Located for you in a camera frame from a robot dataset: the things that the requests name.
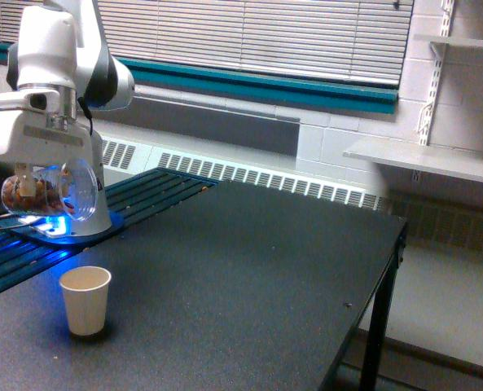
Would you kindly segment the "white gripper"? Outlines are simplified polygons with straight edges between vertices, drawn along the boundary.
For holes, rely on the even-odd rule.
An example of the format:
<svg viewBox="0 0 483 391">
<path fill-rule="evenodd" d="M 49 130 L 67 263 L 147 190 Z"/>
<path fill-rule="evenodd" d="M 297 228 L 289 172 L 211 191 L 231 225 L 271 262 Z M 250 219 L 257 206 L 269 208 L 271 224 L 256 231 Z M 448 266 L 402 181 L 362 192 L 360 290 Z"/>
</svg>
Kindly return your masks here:
<svg viewBox="0 0 483 391">
<path fill-rule="evenodd" d="M 15 163 L 22 197 L 36 195 L 31 165 L 90 162 L 89 129 L 75 116 L 73 90 L 0 93 L 0 162 Z"/>
</svg>

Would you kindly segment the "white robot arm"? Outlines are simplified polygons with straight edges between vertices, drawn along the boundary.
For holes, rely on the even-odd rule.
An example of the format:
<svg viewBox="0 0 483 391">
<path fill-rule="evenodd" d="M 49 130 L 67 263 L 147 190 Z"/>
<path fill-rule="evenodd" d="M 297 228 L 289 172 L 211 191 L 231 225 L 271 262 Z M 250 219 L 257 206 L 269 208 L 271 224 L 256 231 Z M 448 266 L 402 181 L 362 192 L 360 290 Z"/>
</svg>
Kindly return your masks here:
<svg viewBox="0 0 483 391">
<path fill-rule="evenodd" d="M 0 231 L 77 242 L 117 231 L 108 207 L 95 111 L 126 108 L 131 71 L 107 44 L 95 1 L 45 1 L 22 10 L 0 93 Z"/>
</svg>

